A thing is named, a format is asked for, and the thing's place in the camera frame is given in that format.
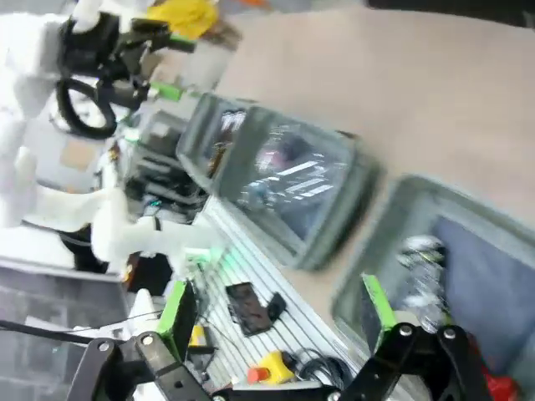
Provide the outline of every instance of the table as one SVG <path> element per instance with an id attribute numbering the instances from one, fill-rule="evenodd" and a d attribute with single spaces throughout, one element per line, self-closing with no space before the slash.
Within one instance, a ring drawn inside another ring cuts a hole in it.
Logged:
<path id="1" fill-rule="evenodd" d="M 387 173 L 375 206 L 418 172 L 535 224 L 535 33 L 362 6 L 272 15 L 243 32 L 217 92 L 360 135 Z M 330 295 L 367 220 L 321 272 L 282 269 L 331 324 Z"/>

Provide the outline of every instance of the bolt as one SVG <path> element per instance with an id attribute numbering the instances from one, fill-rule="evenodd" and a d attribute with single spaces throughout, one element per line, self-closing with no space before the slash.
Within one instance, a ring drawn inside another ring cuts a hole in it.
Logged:
<path id="1" fill-rule="evenodd" d="M 141 339 L 141 342 L 143 343 L 143 345 L 151 345 L 153 341 L 154 341 L 154 338 L 152 338 L 152 336 L 144 336 Z"/>
<path id="2" fill-rule="evenodd" d="M 444 337 L 446 337 L 448 340 L 452 340 L 453 338 L 455 338 L 455 330 L 453 330 L 452 328 L 447 328 L 446 330 L 444 330 Z"/>
<path id="3" fill-rule="evenodd" d="M 412 334 L 412 328 L 410 328 L 410 326 L 401 326 L 400 327 L 400 334 L 403 337 L 409 337 Z"/>
<path id="4" fill-rule="evenodd" d="M 335 391 L 327 397 L 327 401 L 338 401 L 340 398 L 340 391 Z"/>
<path id="5" fill-rule="evenodd" d="M 104 352 L 110 349 L 110 345 L 106 342 L 99 344 L 99 350 Z"/>

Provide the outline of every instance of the smartphone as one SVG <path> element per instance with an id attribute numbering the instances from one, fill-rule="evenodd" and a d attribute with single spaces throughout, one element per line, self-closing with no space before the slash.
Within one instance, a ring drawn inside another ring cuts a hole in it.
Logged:
<path id="1" fill-rule="evenodd" d="M 260 305 L 250 282 L 226 287 L 232 320 L 240 325 L 245 337 L 266 332 L 272 326 L 268 310 Z"/>

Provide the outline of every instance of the orange object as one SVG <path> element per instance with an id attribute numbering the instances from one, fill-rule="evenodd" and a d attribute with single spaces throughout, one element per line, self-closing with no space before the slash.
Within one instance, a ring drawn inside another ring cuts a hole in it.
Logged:
<path id="1" fill-rule="evenodd" d="M 249 368 L 247 372 L 247 381 L 250 384 L 268 380 L 271 376 L 268 368 Z"/>
<path id="2" fill-rule="evenodd" d="M 266 0 L 240 0 L 240 2 L 245 3 L 248 6 L 271 9 L 271 4 Z"/>

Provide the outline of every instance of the clear plastic bag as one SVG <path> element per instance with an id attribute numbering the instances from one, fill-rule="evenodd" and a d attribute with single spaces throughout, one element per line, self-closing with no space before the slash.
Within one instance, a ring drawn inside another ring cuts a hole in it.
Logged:
<path id="1" fill-rule="evenodd" d="M 271 129 L 255 160 L 257 178 L 243 187 L 238 205 L 274 214 L 304 239 L 338 189 L 346 164 L 314 148 L 301 129 L 300 124 Z"/>

